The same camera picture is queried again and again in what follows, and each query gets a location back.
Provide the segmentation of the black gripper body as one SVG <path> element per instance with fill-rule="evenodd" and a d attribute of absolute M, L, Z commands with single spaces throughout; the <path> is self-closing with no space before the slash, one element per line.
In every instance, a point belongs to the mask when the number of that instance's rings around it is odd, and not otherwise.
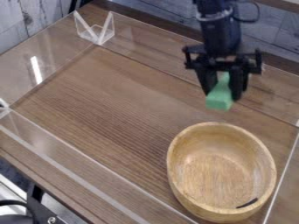
<path fill-rule="evenodd" d="M 201 12 L 204 43 L 188 45 L 182 51 L 186 68 L 200 71 L 229 71 L 241 67 L 245 73 L 262 74 L 264 57 L 257 49 L 250 51 L 241 44 L 241 24 L 256 23 L 256 19 L 242 19 L 237 11 Z"/>

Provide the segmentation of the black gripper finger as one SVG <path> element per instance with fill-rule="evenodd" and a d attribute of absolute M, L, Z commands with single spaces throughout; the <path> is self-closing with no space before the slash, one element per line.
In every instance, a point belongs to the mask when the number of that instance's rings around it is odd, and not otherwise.
<path fill-rule="evenodd" d="M 204 65 L 198 65 L 196 67 L 196 72 L 197 72 L 198 79 L 201 82 L 201 87 L 204 89 L 205 94 L 208 95 L 220 82 L 218 72 L 209 69 Z"/>
<path fill-rule="evenodd" d="M 249 73 L 241 66 L 234 66 L 230 71 L 229 87 L 232 90 L 233 100 L 237 102 L 249 87 Z"/>

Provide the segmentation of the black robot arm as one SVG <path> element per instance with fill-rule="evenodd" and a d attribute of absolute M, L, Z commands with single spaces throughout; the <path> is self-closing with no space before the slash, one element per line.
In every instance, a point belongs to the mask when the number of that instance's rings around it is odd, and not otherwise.
<path fill-rule="evenodd" d="M 194 70 L 206 95 L 220 83 L 218 72 L 229 73 L 232 98 L 238 101 L 249 88 L 249 76 L 262 74 L 264 53 L 242 45 L 241 24 L 254 24 L 261 9 L 254 0 L 193 0 L 204 43 L 188 45 L 185 66 Z"/>

